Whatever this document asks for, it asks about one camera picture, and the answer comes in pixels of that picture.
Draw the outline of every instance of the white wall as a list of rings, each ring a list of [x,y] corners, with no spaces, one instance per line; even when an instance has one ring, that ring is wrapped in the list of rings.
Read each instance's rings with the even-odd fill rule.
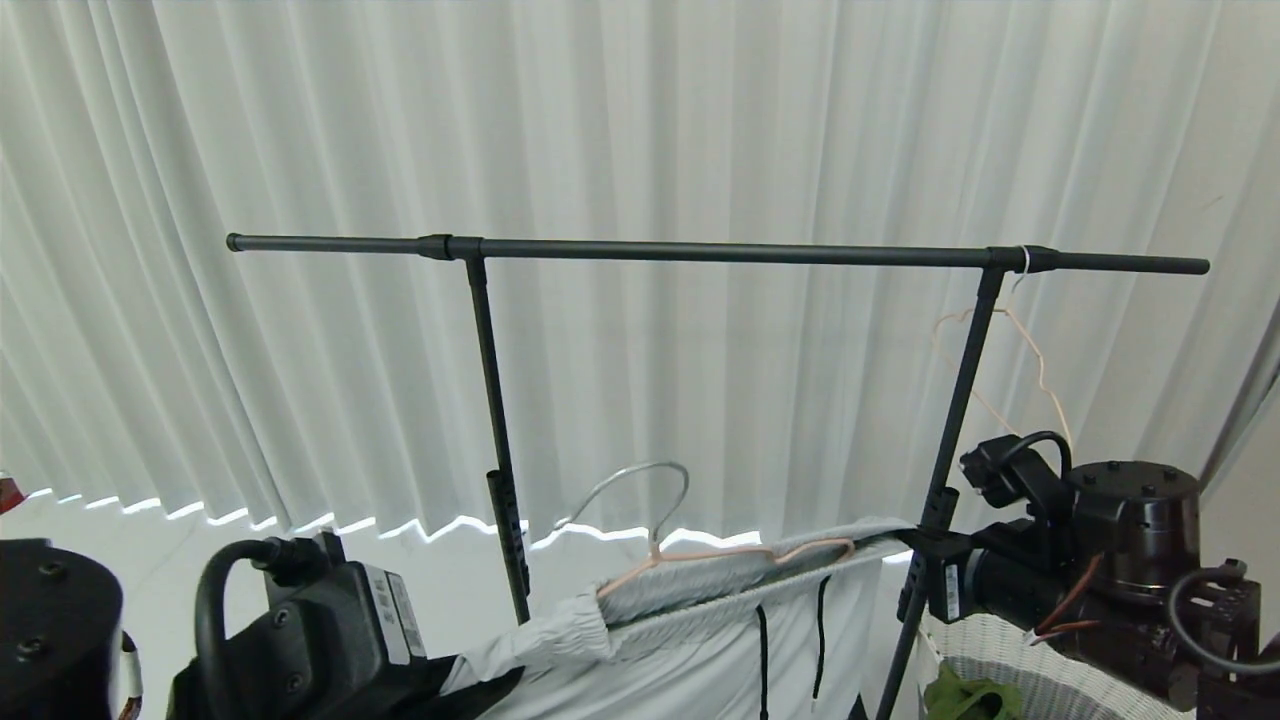
[[[1262,405],[1201,511],[1201,562],[1238,557],[1262,583],[1263,642],[1280,632],[1280,392]]]
[[[124,628],[137,641],[143,665],[143,720],[164,717],[169,683],[195,652],[192,610],[205,561],[228,542],[265,537],[271,530],[278,528],[255,533],[246,520],[214,527],[200,512],[169,520],[159,510],[124,515],[118,505],[86,510],[79,502],[59,505],[51,496],[29,498],[0,516],[0,537],[51,538],[58,547],[95,559],[119,578],[125,594]],[[429,652],[460,652],[515,626],[502,555],[493,536],[463,527],[425,543],[413,530],[387,539],[379,539],[374,530],[361,530],[344,536],[343,544],[348,559],[404,577]],[[644,552],[640,539],[602,542],[581,534],[564,534],[545,548],[530,551],[532,612],[538,615],[593,579],[632,568]],[[840,648],[870,655],[864,688],[870,708],[878,703],[897,635],[892,612],[905,565],[886,570],[872,647]],[[266,610],[261,582],[261,575],[248,566],[232,571],[227,591],[229,634]],[[914,692],[914,684],[909,684],[905,694]],[[901,707],[914,707],[914,701],[905,700]],[[911,717],[901,712],[895,717]]]

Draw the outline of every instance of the horizontal bar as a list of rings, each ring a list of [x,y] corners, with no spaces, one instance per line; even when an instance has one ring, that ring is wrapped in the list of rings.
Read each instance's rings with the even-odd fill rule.
[[[781,263],[799,265],[873,265],[914,268],[988,268],[1033,273],[1056,269],[1117,270],[1202,275],[1208,261],[1196,258],[1147,258],[1059,252],[1050,247],[886,247],[851,245],[751,245],[724,242],[617,242],[594,240],[490,240],[433,234],[416,238],[227,236],[232,250],[296,252],[381,252],[438,260],[468,258],[541,258],[571,260],[650,260],[685,263]]]

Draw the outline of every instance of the white curtain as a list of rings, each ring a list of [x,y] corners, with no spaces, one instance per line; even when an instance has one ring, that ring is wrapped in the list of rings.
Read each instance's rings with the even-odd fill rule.
[[[1014,305],[1080,461],[1199,471],[1280,295],[1274,3],[0,8],[0,462],[298,527],[489,518],[465,272],[246,233],[1196,255]],[[609,470],[671,527],[913,518],[974,272],[493,261],[535,533]],[[963,329],[945,327],[959,355]],[[980,389],[1053,427],[997,318]],[[974,406],[961,450],[1000,432]],[[675,492],[613,488],[586,521]],[[973,519],[979,507],[966,507]]]

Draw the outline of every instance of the wire hanger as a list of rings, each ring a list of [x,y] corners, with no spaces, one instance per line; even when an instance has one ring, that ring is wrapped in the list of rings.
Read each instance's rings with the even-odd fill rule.
[[[1009,322],[1014,324],[1014,329],[1018,331],[1018,334],[1023,337],[1023,341],[1027,343],[1028,347],[1030,347],[1032,352],[1036,355],[1036,360],[1039,363],[1039,375],[1037,378],[1037,383],[1039,384],[1039,391],[1047,395],[1048,398],[1053,402],[1053,410],[1057,413],[1057,419],[1062,424],[1062,436],[1066,438],[1066,445],[1074,447],[1075,441],[1071,438],[1071,428],[1066,421],[1066,413],[1062,410],[1062,401],[1059,400],[1057,393],[1050,389],[1050,387],[1044,383],[1044,354],[1041,352],[1039,346],[1036,345],[1034,340],[1032,340],[1032,334],[1027,331],[1027,327],[1018,318],[1018,314],[1014,313],[1012,309],[1014,293],[1018,292],[1018,286],[1021,284],[1023,279],[1027,278],[1027,274],[1032,269],[1032,252],[1030,250],[1027,249],[1025,245],[1021,247],[1023,247],[1023,255],[1027,258],[1027,264],[1023,266],[1023,272],[1020,275],[1018,275],[1018,279],[1014,281],[1014,287],[1009,291],[1009,302],[1006,304],[1006,306],[996,307],[993,311],[1000,313],[1001,315],[1009,318]],[[969,307],[963,313],[952,313],[950,315],[943,315],[938,318],[936,323],[933,323],[933,333],[931,334],[931,341],[933,342],[933,351],[937,352],[940,357],[946,360],[946,363],[951,365],[951,368],[954,369],[957,368],[956,361],[950,355],[942,351],[942,346],[938,342],[938,329],[942,327],[942,323],[947,320],[963,323],[966,318],[969,318],[969,315],[973,314],[973,310],[974,310],[973,307]],[[993,418],[996,418],[996,420],[1001,424],[1001,427],[1004,427],[1006,430],[1009,430],[1015,436],[1021,434],[1014,429],[1012,424],[1010,424],[1009,420],[1004,415],[1001,415],[1000,411],[996,410],[996,407],[991,402],[988,402],[987,398],[983,397],[977,388],[972,391],[972,395],[974,400],[980,402],[982,406],[986,407],[987,411],[991,413]]]
[[[680,496],[676,498],[676,502],[671,506],[671,510],[668,510],[667,514],[663,515],[662,519],[658,520],[652,528],[648,528],[648,530],[649,530],[649,557],[646,557],[644,560],[644,562],[641,562],[636,568],[631,569],[630,571],[627,571],[623,575],[620,575],[618,578],[614,578],[608,584],[603,585],[599,591],[596,591],[595,596],[599,597],[599,598],[607,597],[609,593],[612,593],[613,591],[618,589],[620,587],[630,583],[632,579],[635,579],[636,577],[639,577],[644,571],[646,571],[646,570],[649,570],[652,568],[657,568],[658,565],[662,565],[663,562],[684,562],[684,561],[689,561],[689,560],[709,560],[709,559],[714,559],[714,557],[727,557],[727,556],[731,556],[731,555],[764,555],[774,565],[782,566],[782,565],[786,565],[787,562],[792,561],[794,559],[799,557],[800,555],[808,552],[809,550],[813,550],[813,548],[817,548],[817,547],[844,547],[845,552],[840,557],[837,557],[835,560],[835,562],[845,560],[845,559],[847,559],[849,556],[851,556],[854,553],[854,541],[851,541],[849,538],[828,538],[828,539],[818,539],[818,541],[806,542],[806,543],[801,544],[800,547],[796,547],[796,548],[794,548],[790,552],[786,552],[783,555],[777,555],[776,552],[773,552],[772,548],[768,548],[768,547],[730,547],[730,548],[724,548],[724,550],[714,550],[714,551],[705,551],[705,552],[663,553],[662,548],[659,547],[659,542],[660,542],[659,541],[659,537],[660,537],[659,536],[659,530],[662,530],[662,525],[667,520],[671,519],[671,516],[676,512],[676,510],[680,507],[680,505],[685,501],[685,496],[689,495],[689,468],[685,468],[684,465],[681,465],[680,462],[676,462],[675,460],[654,460],[654,461],[649,461],[649,462],[639,462],[636,465],[628,465],[626,468],[622,468],[621,470],[617,470],[616,473],[613,473],[612,475],[609,475],[604,480],[600,480],[599,483],[596,483],[595,487],[593,487],[591,491],[586,493],[586,497],[582,500],[582,502],[579,503],[577,510],[575,510],[573,514],[570,515],[568,518],[557,521],[553,525],[553,529],[558,530],[558,529],[563,528],[564,525],[567,525],[567,524],[572,523],[573,520],[576,520],[579,518],[579,515],[581,515],[582,511],[586,510],[586,507],[591,503],[591,501],[595,500],[595,496],[600,495],[600,492],[604,491],[604,488],[609,487],[611,484],[616,483],[617,480],[621,480],[622,478],[626,478],[627,475],[632,475],[632,474],[640,473],[643,470],[652,470],[652,469],[657,469],[657,468],[671,468],[672,470],[676,470],[677,473],[680,473],[681,480],[682,480],[681,488],[680,488]]]

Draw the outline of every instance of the screw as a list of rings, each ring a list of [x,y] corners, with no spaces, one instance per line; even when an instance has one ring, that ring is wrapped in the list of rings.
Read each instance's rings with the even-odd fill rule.
[[[61,580],[67,574],[67,566],[61,562],[45,562],[40,566],[40,574],[50,580]]]
[[[27,638],[18,643],[18,660],[35,660],[45,653],[45,641],[41,638]]]

